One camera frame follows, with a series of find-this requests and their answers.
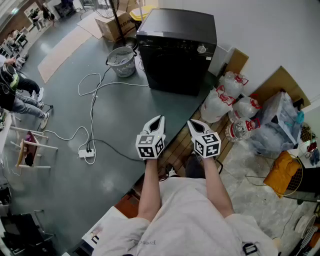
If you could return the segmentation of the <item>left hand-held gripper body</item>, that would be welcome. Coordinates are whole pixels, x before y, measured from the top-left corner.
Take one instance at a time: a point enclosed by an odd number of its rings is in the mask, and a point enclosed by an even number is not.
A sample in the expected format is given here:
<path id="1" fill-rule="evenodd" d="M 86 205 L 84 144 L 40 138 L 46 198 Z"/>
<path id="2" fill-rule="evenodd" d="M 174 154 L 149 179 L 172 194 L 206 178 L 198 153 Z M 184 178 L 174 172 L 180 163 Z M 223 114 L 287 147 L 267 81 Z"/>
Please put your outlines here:
<path id="1" fill-rule="evenodd" d="M 157 159 L 165 149 L 165 129 L 142 130 L 136 136 L 135 147 L 141 159 Z"/>

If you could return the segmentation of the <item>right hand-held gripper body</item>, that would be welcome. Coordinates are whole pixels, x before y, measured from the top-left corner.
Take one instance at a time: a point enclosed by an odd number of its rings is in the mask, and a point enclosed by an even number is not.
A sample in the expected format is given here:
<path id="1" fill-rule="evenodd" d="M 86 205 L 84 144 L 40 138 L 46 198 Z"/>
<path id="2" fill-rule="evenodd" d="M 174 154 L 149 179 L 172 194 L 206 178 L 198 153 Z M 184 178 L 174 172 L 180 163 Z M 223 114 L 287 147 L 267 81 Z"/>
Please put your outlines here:
<path id="1" fill-rule="evenodd" d="M 222 141 L 217 132 L 200 134 L 192 137 L 193 150 L 203 159 L 215 157 L 221 152 Z"/>

